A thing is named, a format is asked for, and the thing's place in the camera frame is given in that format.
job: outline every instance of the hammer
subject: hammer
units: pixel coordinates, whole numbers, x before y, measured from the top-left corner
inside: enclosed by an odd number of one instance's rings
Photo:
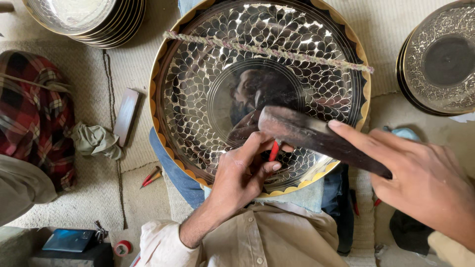
[[[325,121],[286,107],[266,106],[259,117],[258,127],[260,131],[282,142],[325,154],[353,167],[392,179],[392,173],[386,166],[337,135]]]

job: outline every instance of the wooden block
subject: wooden block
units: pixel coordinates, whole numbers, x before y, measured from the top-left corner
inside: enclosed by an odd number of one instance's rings
[[[119,115],[114,126],[114,134],[119,136],[119,146],[121,147],[125,146],[129,140],[130,131],[137,114],[140,95],[139,92],[130,88],[127,88],[123,94]]]

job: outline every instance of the keys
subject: keys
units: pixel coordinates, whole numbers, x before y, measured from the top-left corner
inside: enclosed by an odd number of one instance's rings
[[[95,237],[97,238],[97,242],[102,243],[102,242],[104,242],[104,238],[107,237],[109,232],[101,227],[101,224],[99,223],[98,220],[95,221],[94,224],[95,224],[95,228],[96,228],[96,231],[97,231],[95,233]]]

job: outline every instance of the fingernail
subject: fingernail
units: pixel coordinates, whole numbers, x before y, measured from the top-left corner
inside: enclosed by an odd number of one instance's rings
[[[280,169],[280,167],[282,167],[282,164],[277,163],[276,165],[272,166],[272,170],[277,171],[278,169]]]
[[[337,128],[337,127],[340,127],[342,126],[344,123],[340,122],[340,121],[337,121],[337,120],[331,120],[328,122],[328,126],[330,128]]]

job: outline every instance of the gold scalloped border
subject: gold scalloped border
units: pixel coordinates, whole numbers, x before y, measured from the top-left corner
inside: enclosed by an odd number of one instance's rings
[[[184,23],[187,23],[190,20],[192,20],[195,16],[197,10],[207,9],[210,6],[212,6],[214,4],[214,2],[215,2],[215,0],[203,0],[202,2],[197,4],[194,8],[192,8],[190,11],[188,11],[183,17],[181,17],[177,21],[177,23],[175,23],[175,25],[173,25],[171,30],[178,32],[179,29],[180,29],[180,25],[184,24]],[[353,42],[356,43],[356,55],[363,61],[364,65],[368,66],[369,65],[368,64],[368,59],[366,58],[366,53],[364,52],[363,47],[361,46],[361,42],[358,39],[358,37],[356,36],[356,34],[354,33],[353,29],[348,24],[348,22],[343,18],[343,16],[340,13],[338,13],[332,6],[330,6],[329,4],[323,2],[322,0],[311,0],[311,3],[319,9],[328,10],[330,12],[330,16],[332,17],[332,19],[335,22],[345,26],[346,36],[348,37],[348,39],[350,39],[350,40],[352,40]],[[152,115],[153,127],[155,128],[155,132],[157,133],[157,136],[160,140],[160,143],[163,145],[163,147],[165,148],[165,151],[170,156],[170,158],[177,164],[177,166],[180,169],[182,169],[187,175],[189,175],[192,179],[194,179],[195,181],[200,183],[201,185],[206,186],[208,188],[212,188],[213,187],[212,184],[208,185],[208,183],[206,183],[206,181],[204,179],[197,178],[195,173],[193,173],[191,170],[185,169],[184,164],[178,158],[175,158],[175,154],[174,154],[173,150],[170,147],[167,146],[165,136],[159,132],[160,123],[158,121],[158,118],[155,117],[155,112],[156,112],[156,109],[157,109],[157,105],[156,105],[155,100],[153,99],[153,96],[155,95],[155,92],[157,90],[157,85],[155,84],[153,79],[158,75],[158,72],[160,70],[160,63],[158,61],[162,56],[165,55],[165,53],[168,49],[167,41],[169,41],[169,40],[164,39],[162,41],[162,43],[160,45],[160,48],[158,49],[157,55],[155,56],[155,61],[154,61],[155,63],[153,64],[152,71],[150,73],[149,109],[150,109],[150,114]],[[363,77],[366,79],[366,84],[363,87],[363,96],[366,99],[366,102],[363,103],[363,105],[361,106],[361,116],[362,116],[362,118],[356,123],[356,126],[355,126],[355,129],[358,130],[358,131],[361,131],[361,129],[363,128],[364,122],[366,121],[366,117],[368,116],[368,110],[370,108],[370,100],[371,100],[370,99],[371,98],[371,75],[368,72],[363,72]],[[287,194],[287,193],[293,192],[295,190],[301,189],[301,188],[317,181],[318,179],[322,178],[325,174],[327,174],[331,170],[333,170],[339,163],[340,163],[340,161],[331,162],[330,164],[328,164],[325,167],[324,172],[319,172],[319,173],[315,174],[313,176],[312,180],[303,181],[297,187],[290,186],[290,187],[287,187],[284,191],[276,190],[276,191],[271,192],[270,194],[261,193],[258,196],[258,198],[275,197],[275,196]]]

